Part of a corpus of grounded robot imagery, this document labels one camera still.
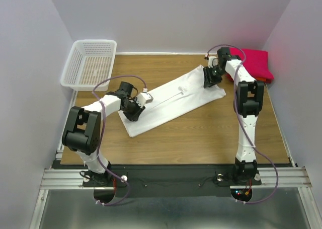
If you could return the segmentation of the white t-shirt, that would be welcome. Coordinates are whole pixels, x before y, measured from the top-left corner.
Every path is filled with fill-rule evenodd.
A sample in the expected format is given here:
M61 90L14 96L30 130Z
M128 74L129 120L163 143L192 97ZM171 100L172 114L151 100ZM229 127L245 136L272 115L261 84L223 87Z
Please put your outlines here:
M194 109L226 95L217 85L204 88L203 66L159 86L149 93L153 101L145 105L137 121L129 121L123 112L119 117L130 137L136 137Z

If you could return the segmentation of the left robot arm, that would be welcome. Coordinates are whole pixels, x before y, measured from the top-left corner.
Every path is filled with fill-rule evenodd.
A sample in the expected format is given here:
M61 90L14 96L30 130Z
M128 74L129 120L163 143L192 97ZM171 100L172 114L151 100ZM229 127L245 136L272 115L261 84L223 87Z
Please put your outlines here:
M119 89L108 92L98 101L84 106L73 106L68 114L62 134L62 144L78 154L87 166L87 171L80 172L85 186L108 186L115 182L110 162L101 154L101 123L107 116L121 111L129 121L136 122L144 111L145 105L153 97L144 88L141 93L132 96L136 88L127 82L121 82Z

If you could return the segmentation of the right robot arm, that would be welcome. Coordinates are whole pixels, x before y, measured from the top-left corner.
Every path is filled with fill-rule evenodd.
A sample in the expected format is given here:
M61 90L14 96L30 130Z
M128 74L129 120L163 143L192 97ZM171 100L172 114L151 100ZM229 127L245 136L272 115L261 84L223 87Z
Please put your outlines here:
M243 58L232 55L230 47L218 46L217 55L205 54L208 65L203 68L204 88L222 82L225 74L233 79L233 109L238 120L238 148L232 172L228 176L242 184L256 176L255 133L258 115L263 107L264 83L257 81L244 67Z

